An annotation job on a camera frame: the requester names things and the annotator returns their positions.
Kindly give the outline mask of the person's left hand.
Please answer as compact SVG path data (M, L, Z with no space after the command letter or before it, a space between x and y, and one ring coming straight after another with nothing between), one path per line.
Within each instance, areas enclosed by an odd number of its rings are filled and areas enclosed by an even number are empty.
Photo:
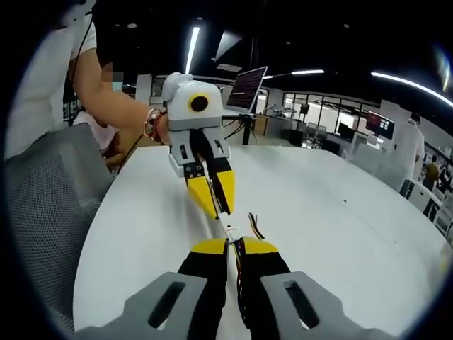
M154 124L154 139L163 145L169 146L171 144L168 136L168 114L160 113L156 118Z

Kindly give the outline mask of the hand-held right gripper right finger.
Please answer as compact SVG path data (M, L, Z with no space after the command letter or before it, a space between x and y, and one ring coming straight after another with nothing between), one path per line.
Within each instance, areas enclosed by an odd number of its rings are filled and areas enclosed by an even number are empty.
M340 298L302 271L291 271L263 240L236 241L238 305L252 339L387 339L345 315Z

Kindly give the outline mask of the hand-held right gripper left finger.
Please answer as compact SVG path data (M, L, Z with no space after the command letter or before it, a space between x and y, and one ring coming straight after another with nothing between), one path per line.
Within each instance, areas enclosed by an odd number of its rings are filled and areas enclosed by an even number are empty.
M225 303L228 239L195 245L177 272L166 272L126 299L122 314L76 339L191 339L195 325Z

